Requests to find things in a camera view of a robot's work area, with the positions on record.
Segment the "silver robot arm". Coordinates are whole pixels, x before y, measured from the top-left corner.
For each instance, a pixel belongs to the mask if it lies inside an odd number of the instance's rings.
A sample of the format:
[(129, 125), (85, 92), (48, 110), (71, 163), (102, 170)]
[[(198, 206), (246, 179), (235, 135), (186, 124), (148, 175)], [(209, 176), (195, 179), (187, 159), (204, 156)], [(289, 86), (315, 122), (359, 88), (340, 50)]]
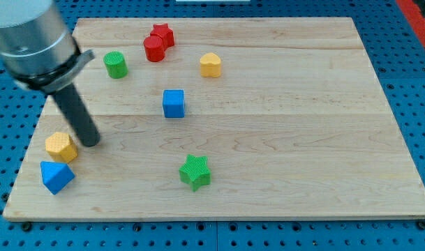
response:
[(84, 146), (100, 133), (73, 80), (94, 59), (82, 52), (53, 0), (0, 0), (0, 57), (17, 84), (52, 96)]

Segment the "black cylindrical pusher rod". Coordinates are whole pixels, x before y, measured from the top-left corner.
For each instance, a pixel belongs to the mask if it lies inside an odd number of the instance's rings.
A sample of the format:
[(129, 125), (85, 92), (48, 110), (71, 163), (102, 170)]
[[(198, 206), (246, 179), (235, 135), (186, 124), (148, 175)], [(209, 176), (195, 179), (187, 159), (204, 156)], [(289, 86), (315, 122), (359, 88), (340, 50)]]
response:
[(52, 94), (57, 107), (83, 146), (91, 147), (100, 141), (100, 133), (75, 85), (70, 83)]

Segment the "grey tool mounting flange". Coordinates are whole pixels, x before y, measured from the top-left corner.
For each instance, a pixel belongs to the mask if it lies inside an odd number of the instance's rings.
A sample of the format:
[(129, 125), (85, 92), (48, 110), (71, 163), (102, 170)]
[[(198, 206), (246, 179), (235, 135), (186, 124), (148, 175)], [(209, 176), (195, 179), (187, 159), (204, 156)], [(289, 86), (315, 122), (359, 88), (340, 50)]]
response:
[(13, 78), (17, 84), (26, 89), (53, 94), (71, 84), (82, 69), (93, 59), (95, 59), (94, 52), (87, 50), (81, 54), (73, 55), (65, 64), (52, 72), (42, 75), (20, 75), (15, 73)]

